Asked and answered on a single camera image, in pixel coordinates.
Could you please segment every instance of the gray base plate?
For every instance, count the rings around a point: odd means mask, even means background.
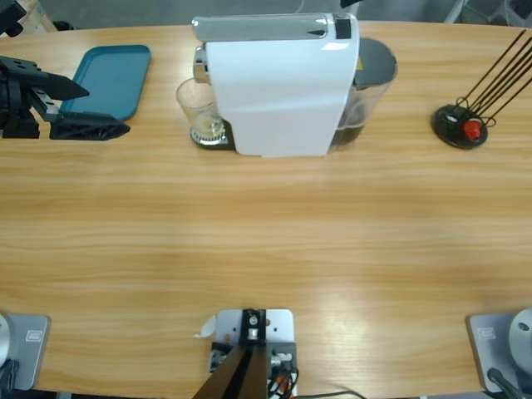
[[[8,358],[19,362],[15,388],[32,389],[39,377],[50,320],[46,316],[4,314],[10,324]]]
[[[293,365],[297,366],[295,348],[295,333],[293,328],[293,314],[288,309],[266,309],[266,342],[268,353],[273,348],[293,355]],[[237,345],[240,338],[240,325],[242,323],[242,309],[226,309],[218,313],[216,317],[215,341]],[[292,393],[298,395],[298,387],[295,386]]]
[[[475,350],[480,383],[489,392],[500,392],[500,388],[487,376],[492,367],[499,369],[514,387],[520,386],[508,343],[513,318],[513,313],[483,314],[471,316],[467,323]]]

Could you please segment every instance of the red clip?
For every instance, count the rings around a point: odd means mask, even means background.
[[[465,135],[467,136],[467,138],[469,138],[469,140],[472,141],[479,140],[481,128],[482,124],[478,119],[469,119],[462,126],[462,130],[464,131]]]

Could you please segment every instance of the wooden table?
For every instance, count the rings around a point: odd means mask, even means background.
[[[466,316],[532,304],[532,90],[463,151],[431,113],[467,93],[518,32],[363,22],[399,74],[348,150],[261,159],[188,137],[175,89],[189,27],[2,39],[73,76],[91,47],[152,62],[131,132],[109,142],[0,141],[0,304],[52,318],[38,386],[190,398],[223,308],[290,308],[300,392],[369,397],[480,389]]]

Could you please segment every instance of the sticker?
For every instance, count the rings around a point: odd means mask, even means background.
[[[26,342],[40,342],[42,341],[41,330],[27,330]]]
[[[201,328],[201,332],[199,334],[195,334],[194,338],[207,338],[214,334],[216,331],[216,316],[213,316],[209,320],[205,322],[203,327]]]
[[[495,339],[493,327],[479,328],[476,331],[479,333],[479,339]]]

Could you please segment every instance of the teal plastic tray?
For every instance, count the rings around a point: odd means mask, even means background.
[[[64,101],[61,111],[130,119],[139,105],[150,58],[150,49],[142,45],[92,48],[83,56],[73,79],[91,94]]]

